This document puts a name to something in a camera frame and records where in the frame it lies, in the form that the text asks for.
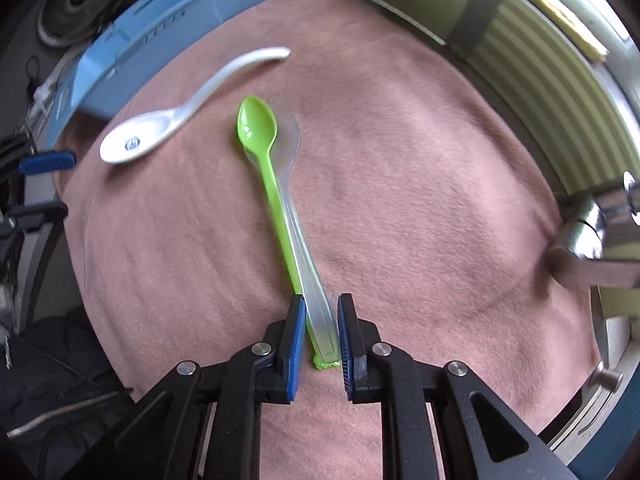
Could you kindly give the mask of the white ceramic soup spoon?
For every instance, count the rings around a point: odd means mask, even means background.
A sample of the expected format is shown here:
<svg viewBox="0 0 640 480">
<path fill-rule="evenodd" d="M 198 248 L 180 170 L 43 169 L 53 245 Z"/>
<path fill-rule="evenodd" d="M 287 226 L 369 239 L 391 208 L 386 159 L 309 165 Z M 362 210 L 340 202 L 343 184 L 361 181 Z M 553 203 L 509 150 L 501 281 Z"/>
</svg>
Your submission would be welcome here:
<svg viewBox="0 0 640 480">
<path fill-rule="evenodd" d="M 288 47 L 260 48 L 244 53 L 221 67 L 206 80 L 193 96 L 182 104 L 152 110 L 131 117 L 113 128 L 102 140 L 99 155 L 102 162 L 121 165 L 149 154 L 173 136 L 205 102 L 233 75 L 255 64 L 286 60 Z"/>
</svg>

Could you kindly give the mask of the pink towel mat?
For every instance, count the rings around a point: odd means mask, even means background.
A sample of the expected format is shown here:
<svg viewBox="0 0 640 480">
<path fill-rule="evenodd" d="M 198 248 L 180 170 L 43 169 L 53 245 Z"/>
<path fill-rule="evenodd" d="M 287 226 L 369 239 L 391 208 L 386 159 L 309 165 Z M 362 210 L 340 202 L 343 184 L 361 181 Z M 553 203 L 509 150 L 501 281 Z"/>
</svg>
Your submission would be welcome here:
<svg viewBox="0 0 640 480">
<path fill-rule="evenodd" d="M 96 336 L 135 398 L 174 365 L 228 360 L 288 310 L 266 193 L 235 132 L 248 96 L 297 122 L 298 218 L 326 293 L 348 292 L 416 360 L 469 365 L 535 431 L 599 362 L 586 292 L 544 264 L 561 227 L 533 157 L 449 62 L 364 0 L 267 0 L 182 51 L 117 114 L 182 103 L 236 56 L 291 51 L 229 79 L 177 134 L 122 166 L 77 115 L 56 179 Z"/>
</svg>

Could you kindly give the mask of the gas stove burner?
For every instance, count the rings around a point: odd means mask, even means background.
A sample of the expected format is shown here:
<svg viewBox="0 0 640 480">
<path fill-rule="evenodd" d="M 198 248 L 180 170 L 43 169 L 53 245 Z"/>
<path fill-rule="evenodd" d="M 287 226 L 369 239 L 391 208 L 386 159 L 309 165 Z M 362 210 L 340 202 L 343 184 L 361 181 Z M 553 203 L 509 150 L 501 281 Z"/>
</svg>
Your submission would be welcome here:
<svg viewBox="0 0 640 480">
<path fill-rule="evenodd" d="M 67 48 L 90 39 L 122 0 L 44 0 L 37 18 L 39 39 L 50 48 Z"/>
</svg>

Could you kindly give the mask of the blue plastic basket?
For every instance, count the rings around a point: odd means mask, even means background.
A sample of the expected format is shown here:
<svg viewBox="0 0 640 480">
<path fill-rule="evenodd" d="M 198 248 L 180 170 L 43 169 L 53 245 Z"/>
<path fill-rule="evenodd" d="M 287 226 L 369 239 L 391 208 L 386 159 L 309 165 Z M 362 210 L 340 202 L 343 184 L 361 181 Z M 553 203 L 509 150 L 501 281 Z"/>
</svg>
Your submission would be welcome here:
<svg viewBox="0 0 640 480">
<path fill-rule="evenodd" d="M 113 118 L 181 51 L 265 0 L 138 0 L 58 80 L 43 148 L 53 148 L 77 112 Z"/>
</svg>

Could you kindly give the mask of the chrome faucet base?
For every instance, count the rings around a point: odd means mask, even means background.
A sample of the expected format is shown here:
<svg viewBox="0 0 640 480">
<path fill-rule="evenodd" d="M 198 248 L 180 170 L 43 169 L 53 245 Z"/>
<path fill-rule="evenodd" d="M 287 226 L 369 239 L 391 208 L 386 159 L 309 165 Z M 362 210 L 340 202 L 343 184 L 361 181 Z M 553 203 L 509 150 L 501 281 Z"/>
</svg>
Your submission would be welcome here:
<svg viewBox="0 0 640 480">
<path fill-rule="evenodd" d="M 566 288 L 639 286 L 637 259 L 603 255 L 608 232 L 639 224 L 639 181 L 626 171 L 594 188 L 558 198 L 562 229 L 547 252 L 548 269 Z"/>
</svg>

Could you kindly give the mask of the green striped sink mat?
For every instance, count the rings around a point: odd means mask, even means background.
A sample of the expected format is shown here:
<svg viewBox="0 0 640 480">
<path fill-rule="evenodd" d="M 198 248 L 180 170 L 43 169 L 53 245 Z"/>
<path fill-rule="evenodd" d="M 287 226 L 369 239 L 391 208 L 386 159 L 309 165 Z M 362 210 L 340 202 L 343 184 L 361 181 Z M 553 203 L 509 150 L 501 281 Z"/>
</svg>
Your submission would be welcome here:
<svg viewBox="0 0 640 480">
<path fill-rule="evenodd" d="M 594 66 L 526 0 L 382 0 L 482 78 L 524 126 L 562 188 L 639 171 L 631 130 Z"/>
</svg>

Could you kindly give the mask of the yellow sponge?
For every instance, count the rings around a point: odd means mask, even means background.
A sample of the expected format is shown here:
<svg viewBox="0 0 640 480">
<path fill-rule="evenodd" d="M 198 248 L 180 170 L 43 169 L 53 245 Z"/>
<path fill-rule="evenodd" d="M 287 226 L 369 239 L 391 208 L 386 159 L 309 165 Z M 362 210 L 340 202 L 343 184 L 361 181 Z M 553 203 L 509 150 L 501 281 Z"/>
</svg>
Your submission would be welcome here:
<svg viewBox="0 0 640 480">
<path fill-rule="evenodd" d="M 603 63 L 608 48 L 561 0 L 528 0 L 550 20 L 585 55 L 591 63 Z"/>
</svg>

